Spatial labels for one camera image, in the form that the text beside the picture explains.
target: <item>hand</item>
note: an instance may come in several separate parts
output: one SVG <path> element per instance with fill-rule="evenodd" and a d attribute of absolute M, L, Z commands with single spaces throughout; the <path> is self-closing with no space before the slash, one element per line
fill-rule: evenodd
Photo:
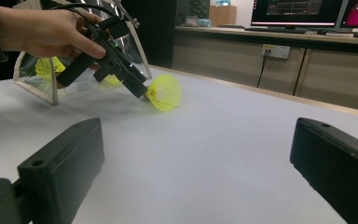
<path fill-rule="evenodd" d="M 89 21 L 102 19 L 87 15 Z M 3 51 L 25 51 L 35 57 L 74 59 L 81 51 L 101 59 L 105 50 L 82 35 L 84 18 L 68 10 L 32 10 L 0 7 L 0 45 Z"/>

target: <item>wall socket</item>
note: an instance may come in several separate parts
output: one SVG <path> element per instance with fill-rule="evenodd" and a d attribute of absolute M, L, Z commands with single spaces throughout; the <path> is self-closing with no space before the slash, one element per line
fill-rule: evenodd
<path fill-rule="evenodd" d="M 289 57 L 290 47 L 264 44 L 261 55 L 264 56 L 266 50 L 269 50 L 269 57 L 287 59 Z"/>

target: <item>white table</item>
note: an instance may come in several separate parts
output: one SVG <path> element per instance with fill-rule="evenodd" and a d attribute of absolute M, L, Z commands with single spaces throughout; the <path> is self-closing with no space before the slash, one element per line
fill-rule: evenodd
<path fill-rule="evenodd" d="M 76 224 L 345 223 L 289 154 L 297 118 L 358 138 L 358 111 L 170 73 L 183 101 L 168 113 L 125 88 L 53 106 L 0 81 L 0 177 L 15 181 L 17 165 L 52 138 L 99 117 L 106 161 Z"/>

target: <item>green plant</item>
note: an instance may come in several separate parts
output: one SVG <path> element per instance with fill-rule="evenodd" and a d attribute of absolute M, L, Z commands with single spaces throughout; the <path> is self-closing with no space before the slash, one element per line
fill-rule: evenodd
<path fill-rule="evenodd" d="M 190 16 L 196 16 L 200 19 L 205 19 L 207 16 L 207 9 L 205 0 L 190 0 L 189 2 Z"/>

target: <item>white wall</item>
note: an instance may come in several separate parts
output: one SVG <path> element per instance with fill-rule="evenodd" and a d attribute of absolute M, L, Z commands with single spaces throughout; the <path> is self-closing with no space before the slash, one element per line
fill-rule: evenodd
<path fill-rule="evenodd" d="M 211 6 L 215 3 L 216 0 L 211 0 Z M 231 0 L 231 5 L 237 7 L 237 25 L 251 26 L 253 4 L 254 0 Z"/>

